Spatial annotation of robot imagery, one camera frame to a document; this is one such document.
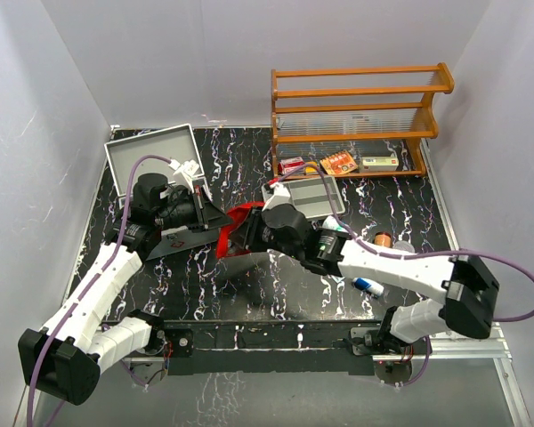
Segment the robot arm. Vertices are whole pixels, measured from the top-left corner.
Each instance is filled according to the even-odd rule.
[[[228,228],[231,254],[219,257],[273,249],[316,274],[370,278],[427,296],[428,300],[387,311],[379,331],[366,337],[365,344],[378,352],[399,351],[425,335],[447,330],[476,339],[489,337],[498,282],[479,257],[410,261],[370,254],[344,230],[313,227],[289,203],[282,184],[268,191],[271,197],[265,204],[250,207],[246,215],[228,212],[238,223]],[[380,254],[409,255],[382,246],[375,249]]]
[[[133,201],[122,240],[115,253],[121,221],[113,224],[101,245],[93,266],[60,310],[39,331],[27,329],[18,342],[26,384],[37,357],[51,331],[73,313],[55,335],[37,378],[37,388],[74,405],[85,402],[93,393],[100,375],[120,359],[139,349],[158,350],[161,318],[134,310],[109,331],[99,326],[126,282],[141,268],[160,242],[161,231],[187,227],[198,232],[221,228],[231,223],[213,205],[206,189],[192,181],[193,162],[174,161],[175,185],[159,173],[139,177],[133,188]],[[103,270],[113,257],[109,267]]]

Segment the blue marker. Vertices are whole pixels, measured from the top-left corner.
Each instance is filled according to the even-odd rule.
[[[372,295],[374,298],[379,298],[384,294],[384,287],[369,278],[355,278],[352,281],[352,285],[356,289]]]

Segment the small package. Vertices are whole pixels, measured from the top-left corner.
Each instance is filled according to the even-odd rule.
[[[302,157],[284,158],[279,162],[279,173],[285,174],[301,165],[304,165]]]
[[[306,164],[307,165],[316,166],[317,162],[306,162]],[[318,172],[314,167],[307,166],[307,167],[304,168],[304,174],[305,175],[316,175],[316,174],[318,174]]]
[[[356,162],[347,151],[340,151],[332,156],[323,158],[320,160],[320,165],[324,167],[324,170],[329,175],[345,175],[358,168]]]
[[[363,157],[360,162],[362,172],[390,172],[395,171],[400,161],[395,155],[391,157]]]

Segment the white backdrop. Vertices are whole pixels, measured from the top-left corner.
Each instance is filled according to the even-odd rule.
[[[493,2],[454,77],[455,92],[435,105],[441,132],[431,147],[459,244],[534,272],[534,0]],[[491,267],[497,314],[531,310],[534,285]],[[534,318],[504,329],[534,422]]]
[[[109,127],[39,0],[0,0],[0,426],[18,339],[60,308]]]
[[[110,124],[267,125],[271,69],[457,63],[490,0],[42,0]]]

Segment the orange wooden rack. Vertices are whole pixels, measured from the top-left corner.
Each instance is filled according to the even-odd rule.
[[[369,87],[285,90],[278,89],[280,79],[298,77],[344,77],[375,75],[374,81],[390,85]],[[396,78],[407,77],[418,84],[397,85]],[[432,103],[436,93],[451,93],[455,86],[447,66],[441,62],[433,66],[314,69],[271,72],[271,127],[272,162],[275,175],[282,147],[288,144],[319,144],[356,142],[364,147],[364,141],[404,140],[412,158],[414,169],[394,172],[355,172],[337,175],[336,178],[362,178],[368,176],[425,175],[425,163],[421,155],[422,138],[435,138],[439,133],[433,117]],[[421,94],[415,102],[349,103],[352,97],[391,98],[384,95]],[[339,97],[345,103],[338,105],[286,106],[282,100]]]

